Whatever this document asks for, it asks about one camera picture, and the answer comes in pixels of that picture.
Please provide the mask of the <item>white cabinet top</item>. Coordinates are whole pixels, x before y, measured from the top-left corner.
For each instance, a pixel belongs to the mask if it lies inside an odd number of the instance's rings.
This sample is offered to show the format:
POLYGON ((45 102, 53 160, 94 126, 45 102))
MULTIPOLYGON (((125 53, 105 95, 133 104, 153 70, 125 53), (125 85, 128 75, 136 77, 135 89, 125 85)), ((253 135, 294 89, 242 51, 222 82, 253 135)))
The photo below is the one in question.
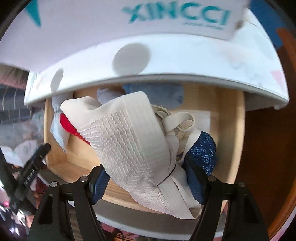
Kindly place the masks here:
POLYGON ((283 108, 282 64, 249 1, 1 1, 1 63, 25 104, 95 85, 196 82, 283 108))

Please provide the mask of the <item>light blue underwear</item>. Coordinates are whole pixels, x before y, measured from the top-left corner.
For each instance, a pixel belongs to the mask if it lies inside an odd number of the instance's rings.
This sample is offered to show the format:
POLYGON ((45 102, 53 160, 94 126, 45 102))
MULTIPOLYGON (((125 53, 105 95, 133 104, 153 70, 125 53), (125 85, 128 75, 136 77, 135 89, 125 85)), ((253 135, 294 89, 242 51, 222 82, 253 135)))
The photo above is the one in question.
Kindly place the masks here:
POLYGON ((179 84, 168 83, 129 83, 122 86, 126 94, 138 91, 144 92, 153 105, 175 109, 182 105, 184 87, 179 84))

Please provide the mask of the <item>beige bra bundle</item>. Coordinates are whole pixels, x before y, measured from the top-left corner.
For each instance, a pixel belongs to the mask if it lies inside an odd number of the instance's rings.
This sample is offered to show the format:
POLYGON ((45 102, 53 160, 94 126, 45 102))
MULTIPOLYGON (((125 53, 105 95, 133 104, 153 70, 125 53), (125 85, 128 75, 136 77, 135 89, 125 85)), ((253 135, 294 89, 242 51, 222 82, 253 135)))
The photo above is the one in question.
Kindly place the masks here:
POLYGON ((191 118, 169 116, 151 105, 147 95, 134 92, 100 104, 86 96, 69 99, 61 110, 97 153, 106 173, 140 205, 180 219, 195 219, 201 212, 177 162, 177 126, 191 118))

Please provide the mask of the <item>crumpled cloth pile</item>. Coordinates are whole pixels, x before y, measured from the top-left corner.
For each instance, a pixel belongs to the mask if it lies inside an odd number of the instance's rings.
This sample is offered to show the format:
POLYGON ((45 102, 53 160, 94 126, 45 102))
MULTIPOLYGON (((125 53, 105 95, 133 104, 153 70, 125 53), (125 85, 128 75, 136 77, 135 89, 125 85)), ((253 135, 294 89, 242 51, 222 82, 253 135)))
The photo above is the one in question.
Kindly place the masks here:
POLYGON ((23 167, 43 144, 44 110, 24 104, 29 72, 1 65, 1 150, 9 164, 23 167))

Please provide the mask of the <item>white cloth at drawer side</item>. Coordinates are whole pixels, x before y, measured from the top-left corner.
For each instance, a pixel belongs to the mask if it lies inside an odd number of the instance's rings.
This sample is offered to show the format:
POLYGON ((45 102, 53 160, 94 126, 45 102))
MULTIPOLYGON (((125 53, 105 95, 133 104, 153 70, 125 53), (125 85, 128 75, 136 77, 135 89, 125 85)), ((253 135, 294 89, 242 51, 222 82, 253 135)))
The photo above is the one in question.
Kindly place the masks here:
POLYGON ((61 104, 65 100, 72 99, 72 98, 73 98, 73 92, 55 95, 55 96, 52 96, 51 98, 51 104, 54 111, 54 116, 50 126, 50 132, 64 152, 66 151, 66 146, 68 144, 70 134, 66 130, 64 130, 64 128, 60 123, 61 114, 63 113, 61 110, 61 104))

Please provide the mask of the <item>wooden drawer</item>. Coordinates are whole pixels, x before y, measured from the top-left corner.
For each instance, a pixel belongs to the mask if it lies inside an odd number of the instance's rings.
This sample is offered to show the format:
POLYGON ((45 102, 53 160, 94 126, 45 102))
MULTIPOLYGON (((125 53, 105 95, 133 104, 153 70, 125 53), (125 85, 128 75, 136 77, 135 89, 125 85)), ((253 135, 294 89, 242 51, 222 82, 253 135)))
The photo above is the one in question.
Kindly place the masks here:
MULTIPOLYGON (((197 127, 210 133, 216 144, 213 174, 220 181, 234 183, 243 147, 245 127, 244 94, 239 90, 198 84, 184 85, 184 100, 178 110, 188 111, 197 127)), ((100 164, 95 151, 76 136, 62 149, 50 132, 54 117, 51 99, 45 101, 44 141, 51 145, 46 156, 50 171, 67 183, 76 181, 100 164)))

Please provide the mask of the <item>navy patterned underwear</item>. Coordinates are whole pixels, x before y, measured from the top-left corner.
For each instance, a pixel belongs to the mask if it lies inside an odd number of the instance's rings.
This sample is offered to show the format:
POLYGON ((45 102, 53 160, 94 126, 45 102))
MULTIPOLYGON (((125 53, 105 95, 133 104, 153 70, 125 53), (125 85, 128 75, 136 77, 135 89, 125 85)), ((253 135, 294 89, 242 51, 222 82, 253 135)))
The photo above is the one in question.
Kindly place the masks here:
POLYGON ((216 144, 213 138, 206 132, 195 130, 190 133, 182 156, 182 168, 187 176, 194 174, 187 158, 193 161, 197 167, 201 167, 209 176, 217 163, 216 144))

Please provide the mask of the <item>pale blue folded underwear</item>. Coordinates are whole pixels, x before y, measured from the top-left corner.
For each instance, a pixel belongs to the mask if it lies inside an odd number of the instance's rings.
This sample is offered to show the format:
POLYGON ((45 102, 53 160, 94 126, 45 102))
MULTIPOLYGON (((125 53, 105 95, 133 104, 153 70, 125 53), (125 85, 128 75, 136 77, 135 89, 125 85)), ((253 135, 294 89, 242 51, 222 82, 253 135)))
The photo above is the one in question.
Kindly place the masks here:
POLYGON ((100 102, 101 104, 105 104, 113 99, 116 99, 120 96, 124 95, 124 93, 117 91, 117 90, 112 90, 112 89, 98 89, 97 90, 97 94, 96 94, 96 98, 98 100, 98 102, 100 102))

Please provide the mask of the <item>red underwear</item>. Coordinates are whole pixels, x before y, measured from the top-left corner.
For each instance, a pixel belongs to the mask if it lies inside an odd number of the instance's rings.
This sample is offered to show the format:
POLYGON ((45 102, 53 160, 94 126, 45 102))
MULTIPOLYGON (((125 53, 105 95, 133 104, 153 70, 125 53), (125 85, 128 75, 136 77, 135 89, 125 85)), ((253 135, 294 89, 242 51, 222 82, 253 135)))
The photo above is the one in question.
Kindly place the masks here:
POLYGON ((85 138, 83 138, 81 134, 79 134, 77 129, 70 123, 70 121, 68 120, 67 116, 65 116, 64 113, 61 113, 60 115, 60 124, 62 125, 65 131, 67 131, 71 135, 78 137, 79 139, 83 140, 85 143, 90 145, 90 142, 86 141, 85 138))

